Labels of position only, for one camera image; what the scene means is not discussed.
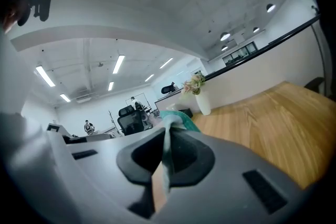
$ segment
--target window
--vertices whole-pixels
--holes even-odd
[[[231,65],[245,57],[248,57],[249,55],[253,54],[256,52],[258,49],[254,42],[251,42],[247,44],[246,46],[232,52],[231,54],[225,56],[223,58],[223,61],[226,65]]]

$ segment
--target flower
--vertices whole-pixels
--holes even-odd
[[[205,84],[205,77],[202,74],[195,74],[192,76],[191,81],[183,83],[182,94],[191,92],[198,95],[201,92],[201,86]]]
[[[194,81],[201,81],[202,77],[198,74],[195,74],[191,77],[191,79],[194,80]]]

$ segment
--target desk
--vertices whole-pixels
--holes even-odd
[[[323,176],[336,146],[336,103],[288,82],[192,120],[204,134],[250,148],[302,188]]]

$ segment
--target recessed ceiling light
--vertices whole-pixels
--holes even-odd
[[[119,55],[119,57],[117,59],[117,63],[115,63],[113,74],[117,74],[118,73],[119,68],[121,66],[121,63],[123,62],[124,58],[125,58],[125,55]]]
[[[66,96],[65,96],[65,94],[60,94],[59,96],[61,96],[65,101],[67,101],[68,103],[70,102],[70,99],[69,98],[67,98]]]
[[[110,82],[110,84],[109,84],[109,91],[111,91],[111,90],[112,90],[113,84],[114,84],[114,82],[113,82],[113,81],[112,81],[112,82]]]
[[[173,58],[170,58],[167,62],[165,62],[163,65],[161,65],[160,69],[163,68],[167,63],[169,63]]]
[[[266,10],[267,10],[267,12],[271,12],[273,9],[275,9],[275,5],[273,5],[273,4],[268,4],[268,5],[266,6]]]
[[[227,39],[229,36],[230,36],[230,33],[224,32],[220,35],[220,40],[223,41],[223,40]]]
[[[146,78],[145,82],[149,81],[154,74],[151,74],[148,78]]]
[[[55,84],[51,81],[51,79],[48,77],[47,73],[44,71],[42,66],[36,67],[37,72],[41,75],[41,77],[48,83],[50,87],[54,87]]]

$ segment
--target glass panel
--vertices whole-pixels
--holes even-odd
[[[247,57],[248,56],[248,52],[247,52],[247,49],[245,47],[243,47],[243,48],[235,51],[231,55],[232,55],[234,61],[238,61],[238,60],[241,60],[244,57]]]
[[[233,62],[232,56],[228,55],[223,58],[223,61],[226,65],[229,65],[231,62]]]
[[[254,46],[253,43],[248,44],[246,47],[247,47],[250,54],[257,51],[257,49],[256,49],[256,47]]]

